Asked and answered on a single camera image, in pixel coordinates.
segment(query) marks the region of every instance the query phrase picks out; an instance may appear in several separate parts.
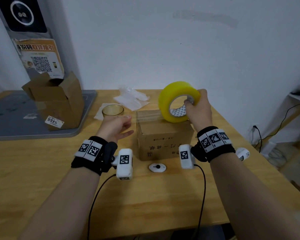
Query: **yellow packing tape roll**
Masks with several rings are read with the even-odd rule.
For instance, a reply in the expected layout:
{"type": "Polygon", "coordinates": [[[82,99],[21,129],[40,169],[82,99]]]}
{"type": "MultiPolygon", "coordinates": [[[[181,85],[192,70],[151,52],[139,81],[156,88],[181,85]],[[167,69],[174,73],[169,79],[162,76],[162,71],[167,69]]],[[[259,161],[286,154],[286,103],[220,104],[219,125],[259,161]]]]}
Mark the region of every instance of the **yellow packing tape roll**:
{"type": "Polygon", "coordinates": [[[200,99],[200,92],[185,81],[175,81],[166,86],[158,99],[158,106],[165,120],[172,123],[188,120],[185,105],[176,109],[170,108],[172,102],[181,96],[187,96],[188,100],[196,105],[200,99]]]}

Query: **wrist strap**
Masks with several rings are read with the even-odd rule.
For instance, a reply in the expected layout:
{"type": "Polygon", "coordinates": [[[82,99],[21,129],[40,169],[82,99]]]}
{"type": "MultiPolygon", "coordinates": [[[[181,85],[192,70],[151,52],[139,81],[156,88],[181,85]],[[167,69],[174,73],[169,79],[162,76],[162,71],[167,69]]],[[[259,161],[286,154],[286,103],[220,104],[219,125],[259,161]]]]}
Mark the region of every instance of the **wrist strap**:
{"type": "Polygon", "coordinates": [[[191,153],[199,161],[211,162],[222,154],[236,152],[224,130],[216,126],[200,130],[197,137],[198,143],[191,148],[191,153]]]}
{"type": "Polygon", "coordinates": [[[85,167],[101,176],[102,172],[108,172],[111,168],[111,158],[117,148],[114,142],[108,143],[101,137],[92,136],[89,140],[84,140],[75,153],[71,167],[85,167]]]}

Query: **forearm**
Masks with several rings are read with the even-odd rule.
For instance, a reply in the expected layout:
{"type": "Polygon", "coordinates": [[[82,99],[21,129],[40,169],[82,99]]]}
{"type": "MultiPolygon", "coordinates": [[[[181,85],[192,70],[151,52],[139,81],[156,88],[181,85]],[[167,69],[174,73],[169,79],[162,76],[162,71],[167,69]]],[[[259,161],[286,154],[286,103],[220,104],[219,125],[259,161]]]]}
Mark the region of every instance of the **forearm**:
{"type": "Polygon", "coordinates": [[[234,153],[210,162],[213,177],[240,239],[300,239],[300,226],[234,153]]]}
{"type": "Polygon", "coordinates": [[[87,168],[70,169],[19,239],[79,239],[99,179],[87,168]]]}

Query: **hand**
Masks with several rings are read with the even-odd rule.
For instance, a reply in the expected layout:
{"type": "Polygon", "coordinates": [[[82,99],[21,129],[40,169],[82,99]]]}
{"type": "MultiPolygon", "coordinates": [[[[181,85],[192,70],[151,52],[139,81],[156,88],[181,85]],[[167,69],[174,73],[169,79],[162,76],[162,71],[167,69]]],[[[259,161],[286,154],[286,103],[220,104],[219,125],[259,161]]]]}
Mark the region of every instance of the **hand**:
{"type": "Polygon", "coordinates": [[[187,116],[197,132],[208,126],[212,126],[212,111],[208,101],[207,90],[200,89],[198,91],[201,97],[195,106],[193,106],[189,100],[184,101],[187,116]]]}
{"type": "Polygon", "coordinates": [[[105,116],[98,132],[96,133],[96,136],[105,139],[107,142],[113,141],[115,143],[118,143],[118,140],[126,138],[133,133],[133,130],[121,133],[130,127],[130,115],[105,116]]]}

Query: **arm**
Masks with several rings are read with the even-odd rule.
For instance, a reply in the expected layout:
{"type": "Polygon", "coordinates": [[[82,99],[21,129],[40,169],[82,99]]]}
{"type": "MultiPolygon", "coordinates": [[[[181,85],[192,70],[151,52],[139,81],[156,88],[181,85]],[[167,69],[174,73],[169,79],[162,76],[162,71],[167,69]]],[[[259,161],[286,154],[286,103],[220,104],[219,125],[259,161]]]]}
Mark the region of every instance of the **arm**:
{"type": "MultiPolygon", "coordinates": [[[[198,132],[212,126],[207,91],[203,89],[200,93],[196,106],[185,101],[187,115],[198,132]]],[[[234,153],[214,158],[210,166],[222,204],[239,239],[300,239],[296,220],[234,153]]]]}
{"type": "MultiPolygon", "coordinates": [[[[133,133],[130,116],[106,117],[96,136],[118,142],[133,133]]],[[[20,240],[79,239],[100,176],[81,167],[71,168],[20,235],[20,240]]]]}

